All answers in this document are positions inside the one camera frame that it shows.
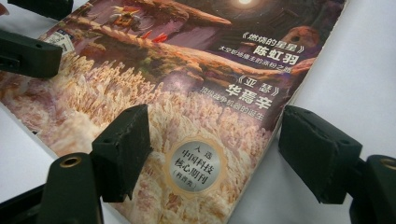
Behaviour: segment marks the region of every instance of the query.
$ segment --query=magazine cover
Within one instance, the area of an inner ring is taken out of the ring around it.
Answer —
[[[0,73],[0,100],[58,156],[148,105],[153,152],[131,223],[225,223],[343,0],[91,0],[41,39],[59,74]]]

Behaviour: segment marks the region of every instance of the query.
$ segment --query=white surface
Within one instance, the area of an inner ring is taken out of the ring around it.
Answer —
[[[7,8],[20,16],[1,16],[0,29],[38,37],[55,23]],[[295,101],[361,142],[364,160],[373,154],[396,157],[395,8],[394,0],[350,0]],[[44,183],[53,160],[6,111],[0,106],[0,202]],[[351,199],[319,204],[277,150],[276,139],[230,223],[350,223]],[[105,217],[106,223],[125,223],[111,208]]]

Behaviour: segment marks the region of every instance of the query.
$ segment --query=book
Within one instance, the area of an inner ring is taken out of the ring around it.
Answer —
[[[2,72],[1,102],[58,156],[148,105],[131,223],[225,223],[345,1],[92,0],[40,38],[59,74]]]

